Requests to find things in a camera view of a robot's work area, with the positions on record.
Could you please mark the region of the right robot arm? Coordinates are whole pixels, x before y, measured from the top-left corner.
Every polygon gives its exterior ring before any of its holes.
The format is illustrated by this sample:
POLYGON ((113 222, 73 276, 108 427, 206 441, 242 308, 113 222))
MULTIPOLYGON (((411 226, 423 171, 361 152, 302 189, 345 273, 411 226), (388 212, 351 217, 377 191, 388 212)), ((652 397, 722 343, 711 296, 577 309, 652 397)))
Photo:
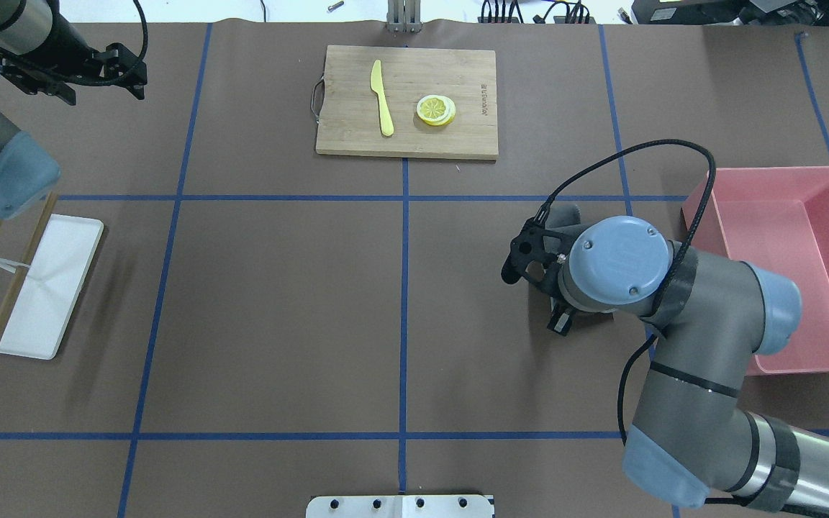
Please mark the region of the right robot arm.
POLYGON ((583 224, 527 220, 511 265, 553 300, 551 328, 575 314, 631 314, 655 347, 635 416, 622 432, 622 469, 678 507, 712 491, 758 512, 829 515, 829 439, 739 407, 756 353, 782 350, 802 317, 788 278, 669 240, 617 216, 583 224))

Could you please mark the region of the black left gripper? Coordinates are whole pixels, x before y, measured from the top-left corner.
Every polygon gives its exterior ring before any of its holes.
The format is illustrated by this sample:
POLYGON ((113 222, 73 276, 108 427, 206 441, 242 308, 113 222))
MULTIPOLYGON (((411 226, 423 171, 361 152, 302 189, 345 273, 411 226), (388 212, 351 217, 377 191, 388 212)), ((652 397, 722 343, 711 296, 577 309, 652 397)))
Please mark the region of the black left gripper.
POLYGON ((29 56, 20 63, 2 55, 0 74, 7 82, 27 95, 43 94, 76 105, 77 86, 118 86, 136 99, 145 99, 148 84, 147 63, 124 44, 115 42, 99 52, 85 49, 82 55, 62 55, 57 63, 36 63, 29 56))

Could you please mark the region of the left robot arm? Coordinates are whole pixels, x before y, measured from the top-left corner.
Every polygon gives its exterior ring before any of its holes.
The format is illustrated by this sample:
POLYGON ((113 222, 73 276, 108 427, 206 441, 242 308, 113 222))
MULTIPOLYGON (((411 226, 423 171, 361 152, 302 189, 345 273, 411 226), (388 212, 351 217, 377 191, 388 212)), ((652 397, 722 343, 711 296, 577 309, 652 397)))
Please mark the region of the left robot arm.
MULTIPOLYGON (((58 1, 0 1, 0 83, 23 94, 76 105, 79 86, 117 86, 145 98, 150 29, 134 3, 138 49, 113 42, 96 48, 66 19, 58 1)), ((19 216, 55 188, 62 171, 30 131, 0 109, 0 220, 19 216)))

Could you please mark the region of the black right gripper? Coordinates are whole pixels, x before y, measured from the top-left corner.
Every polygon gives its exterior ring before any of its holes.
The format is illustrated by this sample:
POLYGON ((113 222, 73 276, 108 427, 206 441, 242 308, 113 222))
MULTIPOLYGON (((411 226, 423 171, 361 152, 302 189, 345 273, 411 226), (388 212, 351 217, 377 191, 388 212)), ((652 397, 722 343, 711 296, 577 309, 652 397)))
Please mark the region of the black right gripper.
POLYGON ((551 311, 546 329, 565 337, 578 318, 611 314, 613 307, 586 295, 572 279, 557 278, 552 281, 551 311))

